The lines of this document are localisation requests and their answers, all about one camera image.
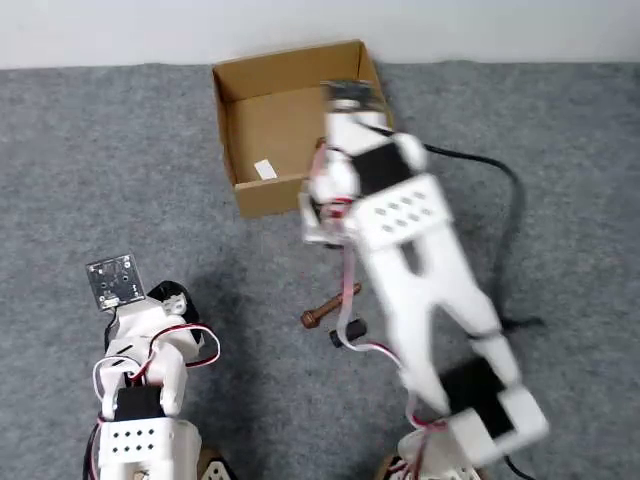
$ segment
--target red and white wire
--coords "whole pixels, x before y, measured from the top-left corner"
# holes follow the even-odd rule
[[[415,428],[416,430],[425,429],[429,432],[442,432],[447,429],[447,424],[443,420],[434,420],[430,422],[420,420],[415,414],[417,406],[418,397],[416,396],[415,392],[409,390],[407,396],[407,405],[405,407],[404,413],[413,428]]]
[[[216,334],[213,332],[211,327],[209,327],[208,325],[205,325],[204,323],[184,323],[180,325],[173,325],[171,327],[167,327],[163,330],[160,330],[158,333],[156,333],[153,336],[153,338],[151,338],[151,341],[149,342],[149,356],[147,360],[142,364],[140,369],[131,377],[131,381],[136,382],[144,377],[147,370],[149,369],[149,365],[151,365],[151,362],[153,361],[153,358],[155,356],[155,353],[156,353],[155,344],[161,337],[168,335],[170,333],[181,332],[184,330],[199,330],[199,331],[206,332],[207,334],[209,334],[209,336],[213,339],[214,343],[216,344],[215,354],[207,358],[204,358],[202,360],[189,362],[186,364],[187,368],[195,368],[195,367],[203,367],[205,365],[211,365],[212,363],[215,363],[220,358],[220,340],[218,339]]]
[[[343,248],[344,255],[344,275],[342,279],[342,307],[340,308],[340,316],[336,324],[336,333],[344,346],[355,352],[377,351],[383,353],[390,358],[399,369],[402,369],[400,359],[385,345],[377,342],[367,342],[355,345],[347,338],[347,325],[351,319],[351,310],[353,307],[353,284],[355,278],[356,259],[353,246],[346,243]]]
[[[104,357],[98,360],[93,366],[93,390],[96,392],[96,396],[100,399],[100,401],[102,401],[102,397],[104,396],[104,387],[102,386],[102,381],[100,380],[100,369],[106,362],[117,361],[133,363],[134,368],[129,370],[128,373],[133,374],[140,369],[140,362],[126,355],[109,355],[108,357]]]

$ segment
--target black cable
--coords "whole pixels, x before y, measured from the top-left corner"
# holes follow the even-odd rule
[[[493,301],[496,312],[500,319],[505,319],[505,307],[504,307],[504,272],[506,266],[506,260],[508,259],[513,249],[513,242],[515,240],[518,231],[520,230],[520,224],[524,210],[526,208],[526,194],[524,185],[520,177],[506,164],[495,160],[490,157],[482,155],[474,155],[470,153],[456,152],[455,150],[448,150],[446,148],[436,147],[435,145],[424,144],[431,153],[438,155],[444,155],[451,158],[460,158],[463,160],[471,160],[473,162],[483,163],[490,165],[494,168],[502,171],[511,182],[512,194],[511,203],[509,206],[509,213],[505,222],[504,230],[498,241],[498,248],[496,250],[496,257],[491,268],[491,279],[489,280],[489,297]]]
[[[507,464],[507,467],[509,467],[509,469],[516,474],[518,477],[524,479],[524,480],[536,480],[535,477],[532,477],[531,475],[527,475],[526,473],[524,473],[522,470],[520,470],[518,467],[516,467],[513,462],[511,461],[511,458],[509,457],[509,455],[506,455],[504,457],[504,461]]]
[[[109,348],[109,335],[111,334],[111,329],[113,328],[113,325],[116,323],[116,319],[117,319],[118,315],[116,313],[116,309],[113,309],[113,317],[111,317],[111,321],[107,324],[107,326],[104,328],[104,351],[105,353],[107,352],[107,349]]]

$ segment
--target white plastic bracket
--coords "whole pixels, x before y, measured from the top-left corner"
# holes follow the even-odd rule
[[[106,422],[100,430],[101,480],[196,480],[201,439],[186,420],[151,418]]]

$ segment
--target wire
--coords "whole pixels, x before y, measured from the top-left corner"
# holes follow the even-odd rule
[[[338,322],[336,324],[336,333],[338,334],[338,338],[344,346],[355,352],[369,352],[375,350],[383,353],[396,364],[398,369],[402,370],[402,363],[400,363],[400,359],[387,346],[377,342],[367,342],[354,345],[347,338],[347,326],[349,325],[351,309],[353,307],[353,284],[356,259],[353,247],[350,243],[347,242],[344,245],[342,252],[344,256],[344,272],[342,279],[342,306],[340,308],[340,316],[338,317]]]
[[[95,459],[95,445],[98,433],[102,428],[104,419],[100,414],[96,420],[96,424],[91,429],[89,440],[87,440],[87,446],[84,450],[84,460],[82,462],[82,480],[98,480],[98,471],[96,467]]]
[[[113,317],[111,317],[111,321],[104,328],[104,351],[105,351],[105,353],[107,352],[107,350],[109,348],[109,335],[111,334],[111,329],[115,325],[116,320],[118,318],[118,314],[116,313],[116,311],[117,311],[117,309],[114,308],[113,309]]]
[[[96,437],[96,432],[98,431],[98,424],[96,423],[91,429],[91,434],[89,435],[89,440],[87,440],[87,446],[84,450],[84,460],[82,462],[82,480],[97,480],[93,476],[93,472],[91,471],[91,454],[93,452],[93,441]]]
[[[114,360],[116,361],[120,360],[125,363],[126,362],[133,363],[135,365],[135,368],[129,370],[129,373],[131,374],[135,374],[135,372],[137,372],[141,368],[140,363],[138,361],[134,360],[131,357],[127,357],[126,355],[109,355],[108,357],[104,357],[98,360],[93,366],[93,390],[94,392],[96,392],[96,396],[100,399],[101,402],[102,402],[102,397],[104,396],[104,387],[102,385],[102,381],[100,380],[100,375],[99,375],[100,370],[104,363],[114,361]]]
[[[151,364],[151,361],[154,358],[155,355],[155,343],[158,341],[158,339],[164,335],[167,335],[169,333],[175,333],[175,332],[180,332],[183,330],[201,330],[204,331],[206,333],[209,334],[209,336],[213,339],[213,341],[216,344],[216,353],[203,359],[203,360],[197,360],[195,362],[190,362],[187,363],[186,366],[187,368],[196,368],[196,367],[203,367],[205,365],[211,365],[212,363],[215,363],[219,358],[220,358],[220,340],[218,339],[218,337],[216,336],[216,334],[213,332],[213,330],[211,329],[211,327],[209,327],[208,325],[205,325],[204,323],[185,323],[185,324],[181,324],[181,325],[173,325],[171,327],[167,327],[163,330],[160,330],[158,333],[156,333],[153,338],[151,338],[151,341],[149,342],[149,356],[147,358],[147,360],[142,364],[142,366],[140,367],[140,369],[130,378],[130,380],[132,382],[136,382],[138,380],[140,380],[145,373],[147,372],[149,365]]]
[[[416,430],[428,430],[429,432],[443,432],[447,429],[447,423],[444,420],[434,420],[425,422],[420,420],[416,415],[416,407],[418,406],[418,397],[415,392],[408,390],[407,405],[404,410],[404,414],[407,417],[407,421]]]
[[[524,473],[522,470],[520,470],[518,467],[516,467],[513,462],[511,461],[511,457],[509,457],[509,455],[506,455],[504,457],[504,462],[507,464],[507,467],[509,467],[509,469],[515,473],[518,477],[524,479],[524,480],[536,480],[535,477],[532,477],[531,475],[527,475],[526,473]]]
[[[504,230],[502,231],[502,235],[498,241],[497,253],[491,269],[491,280],[489,281],[488,287],[489,297],[495,305],[498,317],[500,319],[504,319],[504,272],[506,260],[513,250],[513,243],[518,231],[520,230],[522,217],[526,208],[526,193],[522,180],[509,166],[493,158],[470,153],[456,152],[455,150],[448,150],[446,148],[436,147],[427,143],[424,144],[424,147],[429,152],[438,155],[490,165],[503,172],[511,182],[512,194],[509,213],[507,215]]]

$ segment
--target circuit board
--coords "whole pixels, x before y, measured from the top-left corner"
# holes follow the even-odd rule
[[[93,296],[101,311],[145,298],[133,255],[120,255],[87,265]]]

